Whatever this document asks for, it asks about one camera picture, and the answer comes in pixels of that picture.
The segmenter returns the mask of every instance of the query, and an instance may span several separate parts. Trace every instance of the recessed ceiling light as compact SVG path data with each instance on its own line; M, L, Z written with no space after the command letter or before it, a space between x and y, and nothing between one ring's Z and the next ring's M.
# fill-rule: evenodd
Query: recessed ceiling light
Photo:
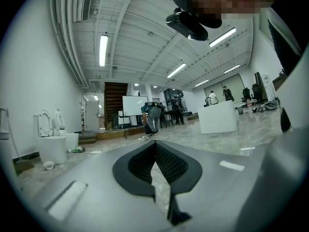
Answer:
M226 73L228 73L228 72L230 72L230 71L232 71L232 70L234 70L234 69L238 68L239 66L240 66L240 64L238 64L238 65L234 66L234 67L233 67L233 68L231 68L231 69L228 69L227 71L225 71L225 72L224 72L224 74L226 74Z
M231 30L227 31L225 34L221 35L219 38L215 39L214 41L209 43L210 47L213 47L214 45L218 44L220 41L224 40L228 36L232 35L236 32L236 28L232 28Z
M105 56L107 48L108 36L101 35L100 39L100 52L99 52L99 66L105 67Z
M204 82L201 82L201 83L199 83L199 84L196 84L194 87L197 87L197 86L200 86L200 85L202 85L203 83L206 83L206 82L208 82L209 80L207 79L206 81L204 81Z
M168 75L168 78L171 78L174 74L180 71L184 66L186 66L186 64L182 63L176 70L174 70L171 74Z

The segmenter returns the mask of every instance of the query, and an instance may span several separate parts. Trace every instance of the white table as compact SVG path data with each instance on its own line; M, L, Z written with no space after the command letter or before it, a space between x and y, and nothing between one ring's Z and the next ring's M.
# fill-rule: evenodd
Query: white table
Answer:
M197 110L202 134L237 130L235 108L232 101Z

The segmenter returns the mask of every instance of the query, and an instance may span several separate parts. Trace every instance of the trash can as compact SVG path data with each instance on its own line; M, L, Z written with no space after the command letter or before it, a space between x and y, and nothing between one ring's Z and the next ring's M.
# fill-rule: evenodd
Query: trash can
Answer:
M241 106L241 107L238 107L237 110L238 110L238 113L239 113L239 114L243 114L243 108L242 108L242 106Z

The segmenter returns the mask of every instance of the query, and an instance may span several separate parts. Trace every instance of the marble floor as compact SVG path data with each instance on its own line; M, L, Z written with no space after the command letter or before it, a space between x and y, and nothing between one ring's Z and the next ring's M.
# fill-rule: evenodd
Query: marble floor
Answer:
M268 143L275 136L281 134L280 128L281 110L266 111L265 113L251 113L244 110L244 114L236 112L238 130L234 132L201 134L198 120L185 121L185 125L162 128L156 140L167 140L177 144L193 147L200 150L218 152L224 154L250 156L252 150L241 150L252 148L259 144ZM125 138L97 141L92 145L84 145L86 152L83 154L68 154L68 161L56 165L53 170L47 171L43 168L39 158L32 160L35 167L23 172L19 176L23 192L29 198L35 194L52 178L57 177L66 170L72 168L82 160L92 157L91 151L117 150L117 148L138 144L138 140L144 134L138 134ZM167 214L169 204L169 184L163 177L157 164L152 168L153 186L156 190L156 205Z

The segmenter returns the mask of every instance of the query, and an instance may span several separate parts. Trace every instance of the white toilet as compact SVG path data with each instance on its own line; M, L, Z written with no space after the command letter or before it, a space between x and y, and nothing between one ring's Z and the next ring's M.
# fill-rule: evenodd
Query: white toilet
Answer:
M67 161L65 153L66 137L52 136L52 120L46 110L33 116L33 135L42 162L61 164Z
M55 110L55 126L54 136L66 137L65 151L77 149L78 147L78 134L66 132L66 122L64 121L63 115L59 109Z

